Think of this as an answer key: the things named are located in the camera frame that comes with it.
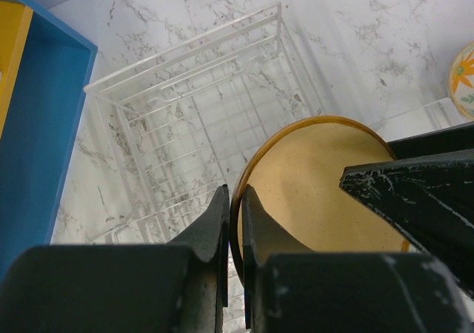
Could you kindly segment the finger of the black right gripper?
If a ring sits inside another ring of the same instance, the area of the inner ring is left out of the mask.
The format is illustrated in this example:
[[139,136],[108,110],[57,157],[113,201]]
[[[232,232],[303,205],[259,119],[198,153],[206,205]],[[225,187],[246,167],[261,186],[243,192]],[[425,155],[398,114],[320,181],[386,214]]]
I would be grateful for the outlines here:
[[473,296],[473,151],[350,166],[340,188],[414,247],[443,262]]
[[390,141],[397,159],[416,158],[473,149],[473,122]]

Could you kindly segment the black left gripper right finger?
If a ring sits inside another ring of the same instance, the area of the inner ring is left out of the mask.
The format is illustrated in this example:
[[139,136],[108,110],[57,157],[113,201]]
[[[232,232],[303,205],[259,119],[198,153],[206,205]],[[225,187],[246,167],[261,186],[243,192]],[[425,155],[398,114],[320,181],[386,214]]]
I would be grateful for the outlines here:
[[321,253],[243,194],[245,323],[252,332],[471,332],[449,269],[419,253]]

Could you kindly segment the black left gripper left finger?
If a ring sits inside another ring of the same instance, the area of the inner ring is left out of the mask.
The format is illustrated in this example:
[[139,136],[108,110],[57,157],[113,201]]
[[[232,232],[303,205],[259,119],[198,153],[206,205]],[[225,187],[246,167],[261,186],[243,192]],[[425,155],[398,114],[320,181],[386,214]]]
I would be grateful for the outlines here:
[[1,282],[3,332],[220,332],[228,304],[230,196],[165,244],[50,245]]

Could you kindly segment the white floral bowl orange flowers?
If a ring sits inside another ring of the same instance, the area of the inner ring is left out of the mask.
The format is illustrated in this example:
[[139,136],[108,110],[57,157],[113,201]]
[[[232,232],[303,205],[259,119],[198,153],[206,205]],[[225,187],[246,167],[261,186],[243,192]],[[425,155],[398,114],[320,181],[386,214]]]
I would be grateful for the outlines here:
[[473,120],[473,45],[469,43],[453,60],[448,76],[448,89],[458,111]]

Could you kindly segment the cream bowl with bird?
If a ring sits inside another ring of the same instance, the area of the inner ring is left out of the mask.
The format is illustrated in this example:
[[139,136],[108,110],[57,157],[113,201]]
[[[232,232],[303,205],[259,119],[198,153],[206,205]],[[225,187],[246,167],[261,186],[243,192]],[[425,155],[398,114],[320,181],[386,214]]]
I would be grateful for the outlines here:
[[248,161],[233,193],[230,250],[238,276],[247,186],[278,225],[312,250],[407,252],[408,240],[339,187],[346,167],[395,159],[379,135],[349,118],[305,118],[278,131]]

